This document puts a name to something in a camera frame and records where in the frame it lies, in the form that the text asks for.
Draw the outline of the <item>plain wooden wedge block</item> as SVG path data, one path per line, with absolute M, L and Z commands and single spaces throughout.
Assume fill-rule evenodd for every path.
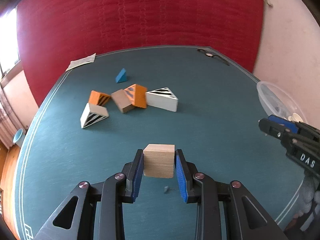
M 173 178 L 175 145 L 148 144 L 143 150 L 144 176 L 153 178 Z

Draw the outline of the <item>white striped small wedge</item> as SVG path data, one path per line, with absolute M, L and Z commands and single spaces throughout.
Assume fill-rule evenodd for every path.
M 107 108 L 88 102 L 80 118 L 81 128 L 84 129 L 108 117 L 109 113 L 107 111 Z

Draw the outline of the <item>orange striped wedge block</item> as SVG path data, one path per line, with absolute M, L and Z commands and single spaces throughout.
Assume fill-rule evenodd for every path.
M 89 96 L 88 103 L 98 106 L 104 106 L 109 100 L 111 96 L 102 92 L 97 92 L 92 90 Z

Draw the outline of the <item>orange blue-striped wedge block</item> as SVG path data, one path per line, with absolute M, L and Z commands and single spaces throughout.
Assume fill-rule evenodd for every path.
M 133 84 L 124 89 L 126 96 L 129 98 L 133 106 L 146 109 L 146 97 L 145 94 L 148 89 L 139 84 Z

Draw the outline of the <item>large white striped wedge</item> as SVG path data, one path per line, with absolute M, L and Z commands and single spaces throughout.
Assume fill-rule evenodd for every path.
M 168 87 L 148 91 L 145 93 L 145 97 L 148 106 L 171 112 L 177 111 L 178 98 Z

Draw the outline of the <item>clear plastic bowl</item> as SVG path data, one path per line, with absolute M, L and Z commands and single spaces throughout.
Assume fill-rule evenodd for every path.
M 260 81 L 257 83 L 258 98 L 268 116 L 308 123 L 306 116 L 293 98 L 277 85 Z

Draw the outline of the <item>brown wooden wedge block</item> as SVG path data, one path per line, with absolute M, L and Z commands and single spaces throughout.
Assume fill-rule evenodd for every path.
M 120 89 L 118 91 L 115 91 L 111 94 L 111 98 L 118 107 L 118 109 L 121 111 L 121 113 L 127 113 L 128 111 L 131 111 L 134 109 L 134 105 L 131 103 L 129 98 L 126 96 L 123 89 Z

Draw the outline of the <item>black eyeglasses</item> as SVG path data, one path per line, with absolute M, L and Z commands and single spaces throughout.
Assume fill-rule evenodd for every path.
M 226 59 L 224 59 L 220 55 L 217 55 L 216 53 L 207 51 L 207 50 L 205 50 L 203 48 L 197 48 L 197 51 L 199 53 L 202 53 L 202 54 L 206 55 L 207 57 L 210 57 L 210 58 L 213 58 L 213 59 L 217 59 L 217 60 L 221 61 L 223 64 L 225 64 L 227 66 L 229 65 L 229 62 Z

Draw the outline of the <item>light blue waste bin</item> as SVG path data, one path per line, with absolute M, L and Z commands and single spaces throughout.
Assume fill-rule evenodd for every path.
M 22 147 L 23 145 L 23 141 L 25 139 L 25 131 L 20 128 L 16 134 L 14 135 L 13 139 L 12 139 L 12 142 L 13 144 L 17 145 L 19 148 Z

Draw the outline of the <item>blue wedge block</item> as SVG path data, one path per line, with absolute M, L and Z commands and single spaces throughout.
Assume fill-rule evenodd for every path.
M 127 81 L 126 69 L 123 68 L 115 78 L 116 83 L 122 83 Z

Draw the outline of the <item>patterned pink curtain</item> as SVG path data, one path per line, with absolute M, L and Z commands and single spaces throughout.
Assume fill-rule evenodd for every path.
M 14 144 L 12 142 L 14 135 L 21 128 L 25 132 L 25 127 L 12 109 L 3 89 L 0 90 L 0 129 L 1 142 L 9 149 Z

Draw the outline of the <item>white paper sheet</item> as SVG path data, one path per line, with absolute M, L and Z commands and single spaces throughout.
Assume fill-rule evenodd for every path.
M 95 57 L 96 57 L 96 53 L 90 56 L 84 57 L 82 59 L 71 61 L 68 68 L 66 69 L 66 72 L 76 67 L 79 67 L 81 65 L 93 63 L 95 61 Z

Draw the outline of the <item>red quilted blanket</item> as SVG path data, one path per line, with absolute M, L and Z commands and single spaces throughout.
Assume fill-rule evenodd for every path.
M 17 41 L 40 105 L 72 60 L 157 46 L 210 46 L 253 70 L 264 0 L 22 0 Z

